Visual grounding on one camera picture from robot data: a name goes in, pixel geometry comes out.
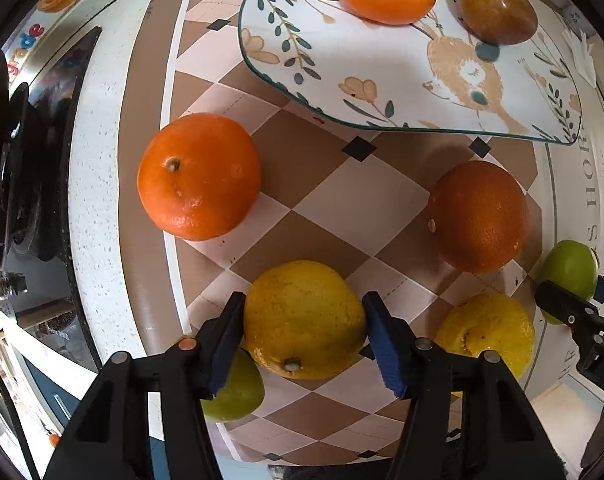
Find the black gas stove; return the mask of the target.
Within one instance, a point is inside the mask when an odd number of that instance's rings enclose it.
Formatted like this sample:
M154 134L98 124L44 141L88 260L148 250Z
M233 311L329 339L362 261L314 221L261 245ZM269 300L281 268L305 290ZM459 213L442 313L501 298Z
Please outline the black gas stove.
M9 101L0 158L0 270L16 259L49 261L62 250L62 196L77 101L101 29L90 29Z

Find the white folded tissue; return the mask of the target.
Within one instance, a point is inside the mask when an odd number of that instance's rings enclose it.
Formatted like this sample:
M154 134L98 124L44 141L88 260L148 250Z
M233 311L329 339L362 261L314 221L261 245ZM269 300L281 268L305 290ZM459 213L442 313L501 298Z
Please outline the white folded tissue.
M569 46L573 63L579 75L592 87L597 87L597 74L594 60L592 57L593 46L587 42L585 32L577 35L570 29L564 29L562 32L564 41Z

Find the bright orange mandarin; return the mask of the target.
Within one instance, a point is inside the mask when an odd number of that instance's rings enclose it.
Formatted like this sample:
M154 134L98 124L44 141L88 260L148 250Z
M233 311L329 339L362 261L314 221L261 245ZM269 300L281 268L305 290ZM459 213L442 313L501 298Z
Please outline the bright orange mandarin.
M239 226L259 196L262 168L251 136L211 113L160 130L138 168L143 209L161 230L203 242Z

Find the yellow lemon with stem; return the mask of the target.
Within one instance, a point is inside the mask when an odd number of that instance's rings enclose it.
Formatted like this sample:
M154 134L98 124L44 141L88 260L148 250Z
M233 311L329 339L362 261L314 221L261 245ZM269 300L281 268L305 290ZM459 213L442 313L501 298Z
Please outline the yellow lemon with stem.
M367 337L365 310L349 284L309 260L259 275L247 292L243 325L244 348L256 364L297 380L341 374Z

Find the dark orange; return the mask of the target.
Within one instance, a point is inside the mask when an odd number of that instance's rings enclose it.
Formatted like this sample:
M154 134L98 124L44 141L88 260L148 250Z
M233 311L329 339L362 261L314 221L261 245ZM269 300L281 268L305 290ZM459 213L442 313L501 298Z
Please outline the dark orange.
M520 185L503 168L482 160L464 162L439 178L427 217L441 258L468 273L500 270L521 252L530 233Z

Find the green apple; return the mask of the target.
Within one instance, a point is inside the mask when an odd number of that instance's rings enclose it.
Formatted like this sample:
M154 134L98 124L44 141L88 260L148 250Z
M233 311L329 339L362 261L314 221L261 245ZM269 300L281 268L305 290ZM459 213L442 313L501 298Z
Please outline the green apple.
M265 387L261 373L251 356L236 352L227 382L213 400L202 400L204 415L214 422L232 422L252 414L264 401Z
M594 296L598 280L596 254L575 240L560 240L547 255L538 281L551 281L584 300Z

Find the brown kiwi fruit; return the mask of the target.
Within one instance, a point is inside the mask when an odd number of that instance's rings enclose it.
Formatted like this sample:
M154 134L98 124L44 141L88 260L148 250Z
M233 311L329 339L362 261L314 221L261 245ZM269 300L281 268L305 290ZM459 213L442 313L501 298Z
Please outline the brown kiwi fruit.
M529 0L456 0L470 32L497 46L521 44L534 36L538 20Z

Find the brown checkered mat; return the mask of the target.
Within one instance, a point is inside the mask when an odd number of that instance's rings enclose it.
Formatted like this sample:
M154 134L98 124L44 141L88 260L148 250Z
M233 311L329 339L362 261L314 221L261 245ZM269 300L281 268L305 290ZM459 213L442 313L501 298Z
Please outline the brown checkered mat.
M134 42L119 119L119 239L132 315L146 353L221 313L227 298L273 266L313 260L433 336L481 292L537 315L531 270L542 252L541 207L529 203L523 251L486 275L444 262L425 205L448 169L486 160L523 188L538 177L529 142L459 134L361 131L336 125L257 78L240 53L242 0L151 0ZM137 192L142 154L165 122L211 112L239 122L262 162L262 191L230 233L186 242L157 229Z

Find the floral rabbit plate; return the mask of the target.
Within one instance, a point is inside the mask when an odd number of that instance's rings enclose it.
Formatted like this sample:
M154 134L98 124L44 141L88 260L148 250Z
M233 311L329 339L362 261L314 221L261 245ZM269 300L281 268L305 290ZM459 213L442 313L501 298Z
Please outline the floral rabbit plate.
M239 29L256 76L345 126L562 145L582 129L579 89L556 39L538 29L523 44L485 44L456 0L436 0L399 27L365 22L340 0L243 0Z

